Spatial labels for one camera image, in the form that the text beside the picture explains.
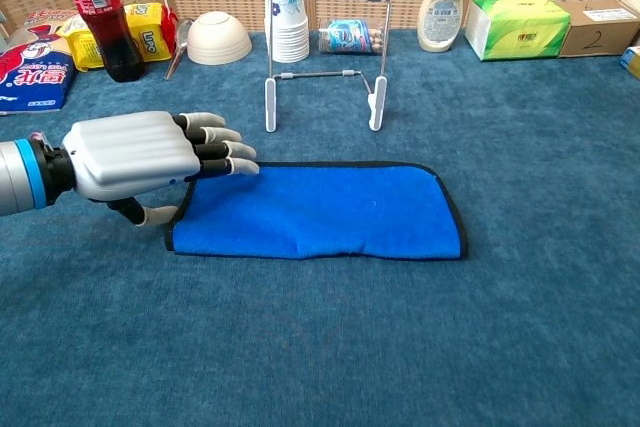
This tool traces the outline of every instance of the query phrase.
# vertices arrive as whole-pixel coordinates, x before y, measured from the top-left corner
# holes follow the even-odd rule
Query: yellow snack bag
[[[145,62],[171,58],[175,25],[160,3],[131,4],[124,7],[127,25]],[[73,63],[81,72],[104,67],[93,34],[80,14],[68,19],[58,34],[67,39]]]

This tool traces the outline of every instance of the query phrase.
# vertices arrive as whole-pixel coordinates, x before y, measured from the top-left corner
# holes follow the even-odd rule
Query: red soda bottle
[[[144,61],[131,37],[121,0],[74,0],[91,30],[104,66],[116,82],[138,80]]]

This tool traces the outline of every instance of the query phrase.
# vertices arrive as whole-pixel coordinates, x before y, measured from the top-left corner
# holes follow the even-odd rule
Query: green tissue box
[[[570,23],[551,0],[473,0],[465,37],[480,60],[558,57]]]

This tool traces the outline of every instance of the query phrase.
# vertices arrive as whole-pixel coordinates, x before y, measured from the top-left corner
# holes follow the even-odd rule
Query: blue ring on robot arm
[[[33,196],[33,205],[36,209],[44,209],[47,206],[47,194],[44,190],[44,182],[42,182],[42,174],[38,166],[38,160],[33,153],[33,148],[27,139],[15,141],[16,147],[22,156],[22,162],[27,170],[27,177],[31,185],[31,195]]]

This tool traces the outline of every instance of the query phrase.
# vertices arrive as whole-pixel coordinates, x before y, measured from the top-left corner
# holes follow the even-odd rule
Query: spoon
[[[180,63],[182,54],[187,50],[187,35],[189,34],[191,24],[193,24],[193,19],[182,19],[178,23],[178,27],[176,28],[176,48],[173,52],[173,58],[171,59],[169,70],[167,70],[167,73],[164,76],[164,80],[169,80],[171,78]]]

